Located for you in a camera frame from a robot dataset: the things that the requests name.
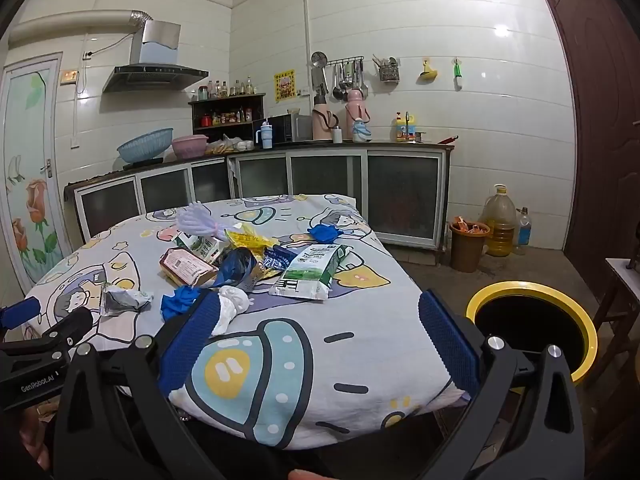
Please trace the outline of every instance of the flexible duct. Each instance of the flexible duct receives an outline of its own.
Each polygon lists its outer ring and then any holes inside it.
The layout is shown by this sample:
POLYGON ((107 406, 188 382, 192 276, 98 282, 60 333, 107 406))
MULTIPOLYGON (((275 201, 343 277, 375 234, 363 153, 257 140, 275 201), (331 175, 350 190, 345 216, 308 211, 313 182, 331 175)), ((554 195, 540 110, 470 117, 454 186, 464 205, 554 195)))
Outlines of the flexible duct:
POLYGON ((9 46, 37 41, 38 38, 65 36, 82 28, 125 27, 138 30, 152 20, 142 10, 76 10, 43 16, 18 23, 9 33, 9 46))

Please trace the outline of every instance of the yellow poster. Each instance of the yellow poster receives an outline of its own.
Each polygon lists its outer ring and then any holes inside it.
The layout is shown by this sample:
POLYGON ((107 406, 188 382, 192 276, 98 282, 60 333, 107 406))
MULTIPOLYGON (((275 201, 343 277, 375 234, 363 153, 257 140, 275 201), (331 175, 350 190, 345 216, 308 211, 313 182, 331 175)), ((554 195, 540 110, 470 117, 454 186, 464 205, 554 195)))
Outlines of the yellow poster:
POLYGON ((296 96, 296 71, 287 70, 273 76, 276 102, 296 96))

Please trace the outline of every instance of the range hood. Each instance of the range hood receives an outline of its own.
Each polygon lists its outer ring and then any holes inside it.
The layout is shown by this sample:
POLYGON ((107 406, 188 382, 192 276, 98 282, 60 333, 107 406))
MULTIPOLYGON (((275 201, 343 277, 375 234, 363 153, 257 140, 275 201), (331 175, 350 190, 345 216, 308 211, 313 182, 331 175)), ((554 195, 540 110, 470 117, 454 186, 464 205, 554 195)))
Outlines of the range hood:
POLYGON ((206 70, 175 64, 179 39, 177 23, 147 20, 133 36, 129 64, 113 69, 102 92, 183 90, 209 76, 206 70))

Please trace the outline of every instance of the floral door decal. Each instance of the floral door decal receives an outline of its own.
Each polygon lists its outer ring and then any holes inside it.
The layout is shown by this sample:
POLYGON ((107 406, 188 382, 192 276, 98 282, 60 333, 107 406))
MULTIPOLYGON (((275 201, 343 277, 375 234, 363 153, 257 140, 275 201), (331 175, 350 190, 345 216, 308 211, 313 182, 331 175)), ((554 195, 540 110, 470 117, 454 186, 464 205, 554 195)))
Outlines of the floral door decal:
POLYGON ((44 125, 49 69, 9 80, 4 121, 5 187, 15 245, 36 283, 63 255, 52 221, 44 167, 44 125))

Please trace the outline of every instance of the blue gripper pad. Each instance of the blue gripper pad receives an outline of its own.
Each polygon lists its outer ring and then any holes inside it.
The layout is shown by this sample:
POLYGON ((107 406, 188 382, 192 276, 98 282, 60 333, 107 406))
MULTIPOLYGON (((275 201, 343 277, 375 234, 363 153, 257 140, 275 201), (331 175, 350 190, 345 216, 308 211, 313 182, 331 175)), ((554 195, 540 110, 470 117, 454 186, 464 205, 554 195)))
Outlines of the blue gripper pad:
POLYGON ((430 290, 418 300, 418 316, 429 334, 453 383, 475 396, 480 387, 478 356, 466 341, 456 323, 430 290))
POLYGON ((31 297, 0 310, 0 328, 19 327, 40 313, 40 302, 31 297))
POLYGON ((175 335, 160 359, 158 387, 165 397, 169 396, 170 391, 184 385, 207 339, 211 337, 211 332, 220 319, 218 294, 205 289, 191 309, 182 315, 190 318, 175 335))

